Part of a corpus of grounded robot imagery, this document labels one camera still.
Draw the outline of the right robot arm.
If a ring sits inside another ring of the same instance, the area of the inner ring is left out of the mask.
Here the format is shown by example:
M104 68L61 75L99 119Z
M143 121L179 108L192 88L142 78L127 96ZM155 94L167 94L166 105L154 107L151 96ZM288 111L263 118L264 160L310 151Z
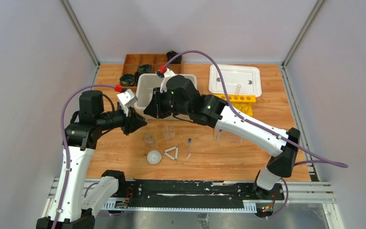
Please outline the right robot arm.
M182 75L155 87L152 94L145 115L155 119L186 115L195 124L230 132L265 150L270 159L256 176L253 192L257 198L267 198L276 182L292 175L300 137L296 128L277 129L230 107L224 99L200 94Z

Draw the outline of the clear glass beaker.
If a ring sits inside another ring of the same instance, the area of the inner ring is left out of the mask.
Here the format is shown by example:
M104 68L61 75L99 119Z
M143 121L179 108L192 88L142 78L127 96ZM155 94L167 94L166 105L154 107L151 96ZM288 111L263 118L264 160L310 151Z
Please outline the clear glass beaker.
M165 140L173 140L175 138L175 128L172 125L166 125L162 129Z

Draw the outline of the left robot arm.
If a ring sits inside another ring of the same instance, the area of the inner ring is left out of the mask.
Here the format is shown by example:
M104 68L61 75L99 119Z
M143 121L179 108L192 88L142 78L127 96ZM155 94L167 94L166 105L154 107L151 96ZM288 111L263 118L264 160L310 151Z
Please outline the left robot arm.
M63 130L63 165L58 191L47 216L37 220L38 229L92 229L98 213L114 195L122 197L127 191L125 175L121 171L106 170L98 184L82 196L82 190L91 158L98 140L113 129L119 128L129 135L147 125L135 111L138 98L130 89L120 89L118 102L111 103L111 111L104 110L102 91L82 92L79 110Z

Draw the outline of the small clear glass jar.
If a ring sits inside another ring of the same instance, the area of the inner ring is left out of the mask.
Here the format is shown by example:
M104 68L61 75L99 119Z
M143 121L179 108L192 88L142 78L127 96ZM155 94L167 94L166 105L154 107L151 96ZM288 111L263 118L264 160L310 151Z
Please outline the small clear glass jar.
M147 134L144 136L144 141L145 144L148 147L155 147L156 143L155 143L155 137L152 134Z

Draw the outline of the clear test tube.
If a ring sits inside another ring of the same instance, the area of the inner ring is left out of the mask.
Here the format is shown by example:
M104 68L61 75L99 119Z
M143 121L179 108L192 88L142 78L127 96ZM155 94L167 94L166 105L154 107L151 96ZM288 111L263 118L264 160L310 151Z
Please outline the clear test tube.
M242 87L241 84L238 84L236 86L235 95L239 95L240 94L241 87Z

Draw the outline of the blue capped tube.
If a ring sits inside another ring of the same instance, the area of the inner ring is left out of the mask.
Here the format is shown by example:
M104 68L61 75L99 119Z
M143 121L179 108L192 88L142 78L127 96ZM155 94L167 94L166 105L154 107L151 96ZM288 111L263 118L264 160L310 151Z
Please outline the blue capped tube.
M192 142L192 139L189 138L188 139L188 144L187 144L187 155L190 156L191 155L191 142Z

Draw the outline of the white plastic bin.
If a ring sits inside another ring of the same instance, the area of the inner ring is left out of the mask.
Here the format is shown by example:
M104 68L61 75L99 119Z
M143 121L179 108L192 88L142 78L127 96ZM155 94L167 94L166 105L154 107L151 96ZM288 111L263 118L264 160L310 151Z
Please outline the white plastic bin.
M191 82L197 89L197 77L195 75L193 74L182 74L182 75L185 78L191 80ZM155 118L146 115L143 112L152 99L153 88L160 87L162 80L163 79L159 78L158 75L155 73L145 73L142 74L139 78L135 93L135 95L138 98L138 101L134 104L134 109L136 110L136 112L141 114L146 120L155 120ZM179 114L177 115L177 117L183 120L189 120L189 116L187 115Z

